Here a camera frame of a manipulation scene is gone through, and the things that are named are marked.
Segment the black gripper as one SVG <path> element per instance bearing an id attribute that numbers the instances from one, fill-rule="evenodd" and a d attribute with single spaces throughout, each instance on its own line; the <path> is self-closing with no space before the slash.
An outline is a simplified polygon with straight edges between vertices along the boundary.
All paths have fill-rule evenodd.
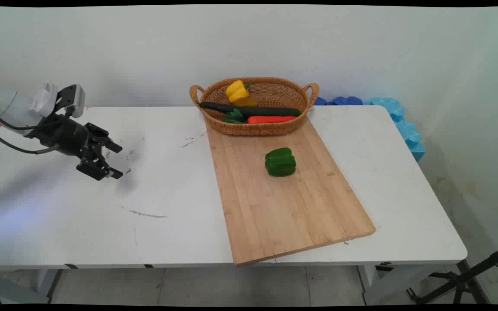
<path id="1" fill-rule="evenodd" d="M 123 172 L 111 167 L 103 157 L 101 149 L 84 149 L 85 144 L 89 147 L 105 147 L 111 152 L 120 153 L 123 147 L 115 143 L 109 132 L 92 123 L 85 126 L 66 118 L 63 114 L 53 114 L 42 118 L 41 124 L 49 124 L 59 121 L 56 125 L 38 127 L 29 132 L 28 138 L 38 139 L 45 147 L 58 146 L 57 151 L 68 156 L 80 158 L 76 166 L 77 171 L 100 181 L 104 178 L 120 179 Z"/>

